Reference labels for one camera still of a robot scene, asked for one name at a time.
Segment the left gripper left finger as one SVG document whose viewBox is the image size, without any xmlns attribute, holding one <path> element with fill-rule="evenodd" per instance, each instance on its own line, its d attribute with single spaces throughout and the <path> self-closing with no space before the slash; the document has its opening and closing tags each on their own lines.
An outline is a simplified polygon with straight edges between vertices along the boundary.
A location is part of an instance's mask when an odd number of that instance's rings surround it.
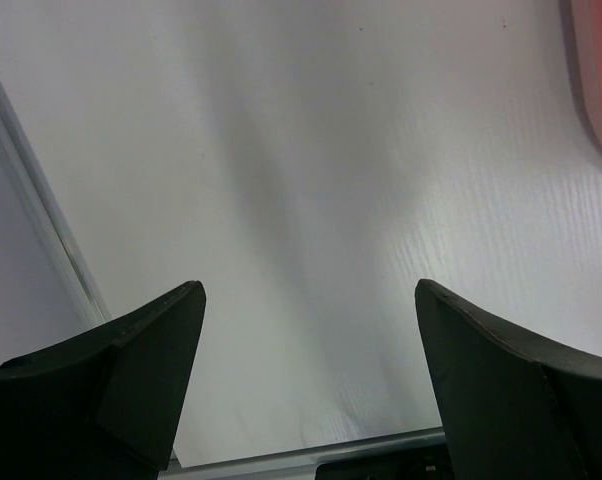
<svg viewBox="0 0 602 480">
<path fill-rule="evenodd" d="M 0 365 L 0 479 L 155 479 L 170 462 L 205 312 L 186 282 Z"/>
</svg>

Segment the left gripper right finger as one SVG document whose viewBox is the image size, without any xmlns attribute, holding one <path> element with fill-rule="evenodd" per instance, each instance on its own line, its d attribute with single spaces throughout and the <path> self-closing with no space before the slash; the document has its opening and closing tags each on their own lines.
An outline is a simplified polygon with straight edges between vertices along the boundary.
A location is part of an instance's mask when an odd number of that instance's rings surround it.
<svg viewBox="0 0 602 480">
<path fill-rule="evenodd" d="M 456 478 L 602 479 L 602 357 L 433 280 L 415 304 Z"/>
</svg>

